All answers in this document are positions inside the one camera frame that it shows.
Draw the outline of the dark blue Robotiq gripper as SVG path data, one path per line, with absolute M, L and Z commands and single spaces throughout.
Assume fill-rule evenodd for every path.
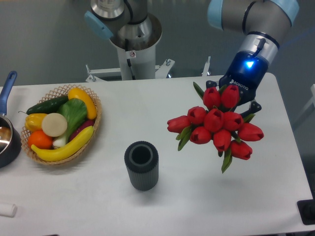
M 268 63 L 259 57 L 253 58 L 251 54 L 241 51 L 236 54 L 226 74 L 218 81 L 208 80 L 206 82 L 206 89 L 218 90 L 220 87 L 226 85 L 236 85 L 239 87 L 239 94 L 241 97 L 240 104 L 250 102 L 247 111 L 242 112 L 242 118 L 250 114 L 255 114 L 262 109 L 262 106 L 254 101 L 256 90 L 262 81 Z

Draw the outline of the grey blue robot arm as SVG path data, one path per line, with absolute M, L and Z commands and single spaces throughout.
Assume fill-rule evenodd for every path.
M 295 0 L 213 0 L 207 19 L 221 30 L 245 35 L 226 74 L 207 87 L 236 85 L 241 104 L 249 103 L 242 114 L 260 110 L 256 90 L 272 63 L 285 35 L 299 11 Z M 93 0 L 85 13 L 89 28 L 116 47 L 123 80 L 165 78 L 171 62 L 156 68 L 156 45 L 160 41 L 160 21 L 148 12 L 145 0 Z

